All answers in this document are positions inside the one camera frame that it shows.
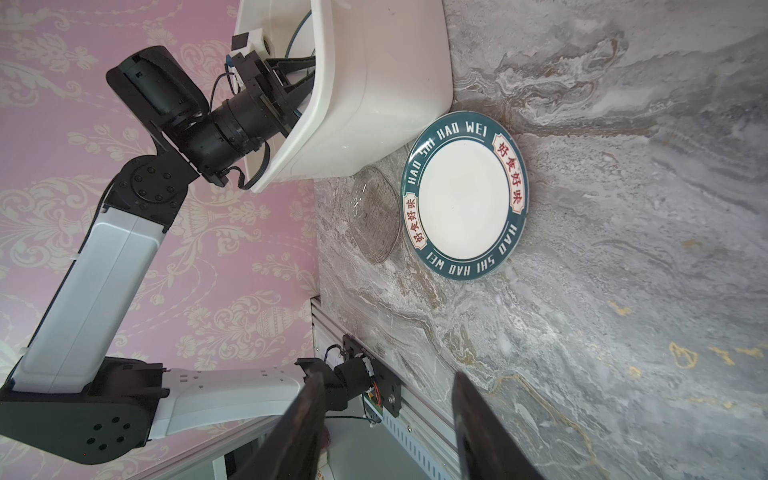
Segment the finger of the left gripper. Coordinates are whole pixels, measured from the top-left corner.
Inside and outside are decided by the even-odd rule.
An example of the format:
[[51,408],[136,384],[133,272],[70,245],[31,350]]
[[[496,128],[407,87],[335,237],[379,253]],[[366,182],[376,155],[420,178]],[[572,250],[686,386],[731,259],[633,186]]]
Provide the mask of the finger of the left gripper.
[[298,120],[301,117],[299,106],[312,93],[313,80],[302,80],[296,84],[278,83],[273,87],[273,106],[279,120]]
[[279,77],[287,78],[290,74],[304,71],[306,75],[309,70],[316,66],[314,56],[297,58],[268,58],[265,64]]

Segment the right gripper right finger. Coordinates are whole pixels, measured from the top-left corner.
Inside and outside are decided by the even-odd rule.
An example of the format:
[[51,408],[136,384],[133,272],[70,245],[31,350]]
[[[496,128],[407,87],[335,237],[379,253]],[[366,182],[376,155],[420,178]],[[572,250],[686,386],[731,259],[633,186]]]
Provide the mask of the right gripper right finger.
[[543,479],[461,371],[453,380],[452,410],[463,479]]

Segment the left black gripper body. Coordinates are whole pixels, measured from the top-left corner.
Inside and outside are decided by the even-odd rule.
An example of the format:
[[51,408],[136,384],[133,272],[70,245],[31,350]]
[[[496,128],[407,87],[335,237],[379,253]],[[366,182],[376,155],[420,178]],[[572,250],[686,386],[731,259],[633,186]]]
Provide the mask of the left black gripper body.
[[212,184],[223,186],[239,159],[255,151],[263,153],[257,172],[241,176],[241,186],[255,185],[270,163],[269,140],[288,136],[298,120],[279,120],[273,106],[273,87],[286,85],[256,52],[234,57],[242,76],[241,90],[213,107],[212,97],[180,67],[167,48],[145,48],[110,69],[110,88],[152,136],[159,154],[174,152],[186,158]]

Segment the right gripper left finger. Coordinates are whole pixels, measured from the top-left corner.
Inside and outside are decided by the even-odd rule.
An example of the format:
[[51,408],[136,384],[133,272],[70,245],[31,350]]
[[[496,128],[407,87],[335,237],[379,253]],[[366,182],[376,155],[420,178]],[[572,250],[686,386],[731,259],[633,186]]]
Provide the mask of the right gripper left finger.
[[313,373],[265,442],[233,479],[315,479],[325,414],[322,376]]

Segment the small green lettered rim plate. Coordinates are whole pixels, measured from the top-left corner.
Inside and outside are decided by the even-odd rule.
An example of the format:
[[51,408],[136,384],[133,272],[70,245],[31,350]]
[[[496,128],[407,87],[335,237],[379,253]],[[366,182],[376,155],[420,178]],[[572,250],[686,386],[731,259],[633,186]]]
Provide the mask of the small green lettered rim plate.
[[523,234],[530,189],[522,152],[496,120],[443,115],[411,148],[400,182],[406,235],[434,273],[456,281],[490,274]]

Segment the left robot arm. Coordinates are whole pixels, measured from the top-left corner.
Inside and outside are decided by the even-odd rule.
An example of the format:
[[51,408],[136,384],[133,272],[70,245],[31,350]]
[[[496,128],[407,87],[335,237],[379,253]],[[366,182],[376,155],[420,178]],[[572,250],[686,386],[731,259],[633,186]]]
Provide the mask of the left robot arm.
[[281,415],[297,397],[342,411],[372,387],[362,357],[300,358],[256,371],[168,369],[108,350],[181,211],[190,185],[227,183],[238,161],[288,135],[311,93],[313,57],[236,54],[240,91],[214,106],[162,46],[108,71],[107,82],[156,151],[108,184],[85,239],[25,353],[1,389],[1,433],[85,465],[204,425]]

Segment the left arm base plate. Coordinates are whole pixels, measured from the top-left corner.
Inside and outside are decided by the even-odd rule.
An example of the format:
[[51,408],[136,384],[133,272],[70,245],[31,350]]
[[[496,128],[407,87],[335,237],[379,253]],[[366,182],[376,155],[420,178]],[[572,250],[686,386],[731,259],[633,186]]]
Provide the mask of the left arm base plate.
[[361,358],[366,364],[376,404],[397,418],[402,408],[403,382],[400,377],[353,335],[345,334],[342,341],[349,360]]

